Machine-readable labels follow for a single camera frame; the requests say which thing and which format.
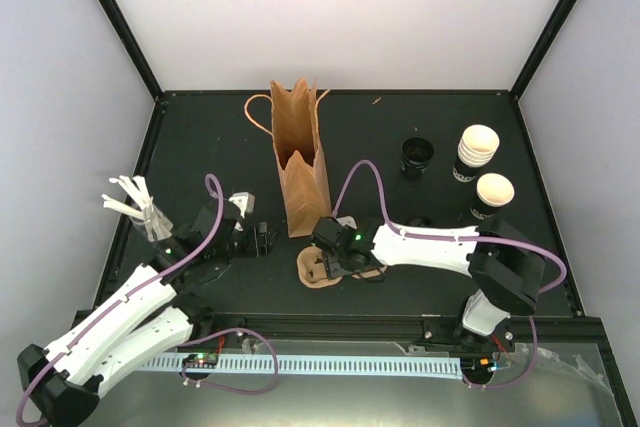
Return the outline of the white wooden stirrers in glass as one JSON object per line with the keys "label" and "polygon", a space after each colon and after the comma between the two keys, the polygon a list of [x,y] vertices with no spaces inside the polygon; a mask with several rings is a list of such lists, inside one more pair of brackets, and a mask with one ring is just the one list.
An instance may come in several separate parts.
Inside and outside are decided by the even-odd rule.
{"label": "white wooden stirrers in glass", "polygon": [[172,236],[173,223],[156,206],[143,176],[120,175],[111,177],[109,182],[118,185],[132,203],[126,204],[103,194],[105,209],[128,217],[137,231],[150,243],[157,243]]}

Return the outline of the black front aluminium rail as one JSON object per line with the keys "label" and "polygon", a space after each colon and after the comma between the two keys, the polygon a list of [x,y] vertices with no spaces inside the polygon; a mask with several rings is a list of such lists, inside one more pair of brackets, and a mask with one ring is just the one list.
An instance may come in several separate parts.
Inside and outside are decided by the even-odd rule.
{"label": "black front aluminium rail", "polygon": [[[606,336],[603,323],[595,317],[538,316],[534,319],[538,340],[543,343],[598,343]],[[462,321],[458,315],[212,315],[191,334],[199,339],[226,329],[249,329],[268,340],[364,341],[431,343],[453,346],[459,343]]]}

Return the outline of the single black paper cup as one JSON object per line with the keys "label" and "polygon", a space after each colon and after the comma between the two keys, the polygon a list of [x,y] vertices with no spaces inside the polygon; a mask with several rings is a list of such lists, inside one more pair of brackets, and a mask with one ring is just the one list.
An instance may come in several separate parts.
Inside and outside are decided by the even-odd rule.
{"label": "single black paper cup", "polygon": [[477,181],[470,212],[479,220],[487,219],[508,205],[514,196],[514,185],[507,177],[486,173]]}

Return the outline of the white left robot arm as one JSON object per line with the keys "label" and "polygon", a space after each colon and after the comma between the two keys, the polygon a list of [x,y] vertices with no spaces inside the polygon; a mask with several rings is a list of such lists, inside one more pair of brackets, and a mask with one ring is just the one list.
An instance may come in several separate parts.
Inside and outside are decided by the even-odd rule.
{"label": "white left robot arm", "polygon": [[274,244],[265,223],[249,226],[247,192],[212,200],[191,226],[156,236],[154,258],[68,333],[17,358],[22,402],[41,413],[39,425],[79,426],[133,370],[165,351],[222,340],[212,309],[198,295],[214,262],[256,258]]}

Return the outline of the right small circuit board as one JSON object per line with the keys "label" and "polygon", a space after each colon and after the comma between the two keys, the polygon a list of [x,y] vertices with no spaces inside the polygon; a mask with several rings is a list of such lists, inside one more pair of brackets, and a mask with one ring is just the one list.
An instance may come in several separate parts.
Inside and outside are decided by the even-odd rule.
{"label": "right small circuit board", "polygon": [[461,369],[466,374],[485,374],[508,369],[513,362],[508,357],[478,357],[461,360]]}

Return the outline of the stack of black paper cups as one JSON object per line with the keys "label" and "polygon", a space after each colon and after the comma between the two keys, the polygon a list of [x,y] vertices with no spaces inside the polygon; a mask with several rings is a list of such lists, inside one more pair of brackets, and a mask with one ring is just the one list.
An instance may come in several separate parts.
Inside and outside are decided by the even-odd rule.
{"label": "stack of black paper cups", "polygon": [[491,127],[481,124],[467,127],[458,143],[454,178],[463,183],[471,182],[491,161],[499,146],[499,135]]}

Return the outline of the black frame post right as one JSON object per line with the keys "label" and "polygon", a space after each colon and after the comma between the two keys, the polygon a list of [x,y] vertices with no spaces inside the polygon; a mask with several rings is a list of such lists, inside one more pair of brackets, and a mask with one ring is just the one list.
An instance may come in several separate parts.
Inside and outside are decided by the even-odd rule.
{"label": "black frame post right", "polygon": [[516,100],[522,98],[577,2],[578,0],[557,1],[510,89],[510,96],[512,98]]}

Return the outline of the black frame post left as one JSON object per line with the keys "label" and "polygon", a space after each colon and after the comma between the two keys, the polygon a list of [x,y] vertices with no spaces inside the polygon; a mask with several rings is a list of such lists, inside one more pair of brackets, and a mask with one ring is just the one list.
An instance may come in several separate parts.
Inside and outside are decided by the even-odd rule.
{"label": "black frame post left", "polygon": [[121,44],[125,48],[137,73],[154,101],[163,96],[163,90],[154,75],[132,29],[127,22],[117,0],[98,0],[114,29]]}

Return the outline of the small circuit board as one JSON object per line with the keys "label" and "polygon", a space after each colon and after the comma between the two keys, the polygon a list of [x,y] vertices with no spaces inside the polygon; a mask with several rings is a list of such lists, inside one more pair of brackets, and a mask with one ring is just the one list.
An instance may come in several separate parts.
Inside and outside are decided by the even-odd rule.
{"label": "small circuit board", "polygon": [[466,374],[485,374],[508,369],[513,362],[508,357],[478,357],[461,360],[461,369]]}
{"label": "small circuit board", "polygon": [[218,363],[216,353],[191,353],[182,360],[182,366],[187,368],[213,369]]}

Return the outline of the black cup with coffee beans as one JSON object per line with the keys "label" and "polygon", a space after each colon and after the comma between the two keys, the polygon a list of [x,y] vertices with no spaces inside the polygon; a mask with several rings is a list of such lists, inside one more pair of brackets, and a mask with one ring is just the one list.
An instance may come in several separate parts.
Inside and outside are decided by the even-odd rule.
{"label": "black cup with coffee beans", "polygon": [[433,144],[422,137],[406,139],[401,146],[401,173],[410,181],[419,180],[433,158]]}

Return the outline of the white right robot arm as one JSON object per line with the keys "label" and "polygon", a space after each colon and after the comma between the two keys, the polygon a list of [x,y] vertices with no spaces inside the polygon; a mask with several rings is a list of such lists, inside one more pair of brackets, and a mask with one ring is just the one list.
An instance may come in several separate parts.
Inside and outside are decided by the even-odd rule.
{"label": "white right robot arm", "polygon": [[523,237],[500,220],[457,229],[393,225],[372,221],[362,227],[353,219],[321,218],[311,234],[317,262],[328,281],[354,277],[383,280],[386,269],[419,266],[472,279],[476,292],[465,299],[448,332],[429,340],[436,345],[480,351],[497,327],[513,316],[535,313],[545,266]]}

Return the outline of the brown paper bag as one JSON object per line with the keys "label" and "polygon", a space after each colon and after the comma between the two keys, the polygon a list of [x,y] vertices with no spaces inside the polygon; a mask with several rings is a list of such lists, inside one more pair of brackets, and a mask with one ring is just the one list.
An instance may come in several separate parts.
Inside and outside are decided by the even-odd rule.
{"label": "brown paper bag", "polygon": [[[329,94],[304,78],[288,90],[276,80],[268,95],[255,94],[244,104],[246,118],[272,140],[286,213],[288,236],[308,236],[318,220],[331,214],[331,197],[318,109]],[[259,98],[270,102],[271,125],[259,123],[250,105]]]}

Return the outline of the black frame post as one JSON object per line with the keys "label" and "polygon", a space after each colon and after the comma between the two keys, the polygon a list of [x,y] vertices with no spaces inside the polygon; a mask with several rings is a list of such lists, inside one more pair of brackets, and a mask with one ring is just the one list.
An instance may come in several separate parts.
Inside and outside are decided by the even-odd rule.
{"label": "black frame post", "polygon": [[137,73],[154,101],[163,96],[163,90],[154,75],[132,29],[127,22],[117,0],[98,0],[114,29],[121,44],[125,48]]}
{"label": "black frame post", "polygon": [[512,98],[516,100],[522,98],[577,2],[578,0],[557,1],[510,89],[510,96]]}

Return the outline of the left small circuit board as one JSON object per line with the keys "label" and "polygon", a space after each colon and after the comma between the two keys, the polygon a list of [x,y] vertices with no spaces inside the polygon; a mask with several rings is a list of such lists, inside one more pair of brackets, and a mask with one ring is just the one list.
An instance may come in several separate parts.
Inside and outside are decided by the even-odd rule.
{"label": "left small circuit board", "polygon": [[216,353],[191,353],[182,360],[182,366],[187,368],[213,369],[218,363]]}

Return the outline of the brown cardboard cup carrier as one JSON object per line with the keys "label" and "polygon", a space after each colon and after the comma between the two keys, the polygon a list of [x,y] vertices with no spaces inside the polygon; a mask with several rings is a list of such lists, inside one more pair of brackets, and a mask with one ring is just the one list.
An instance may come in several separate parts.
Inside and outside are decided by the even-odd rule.
{"label": "brown cardboard cup carrier", "polygon": [[[327,273],[327,267],[323,260],[323,252],[315,247],[309,246],[304,248],[296,259],[298,278],[300,282],[310,289],[322,289],[338,284],[343,276],[330,278]],[[347,275],[355,280],[365,282],[381,282],[385,280],[386,267],[377,270],[367,271],[363,273],[353,273]]]}

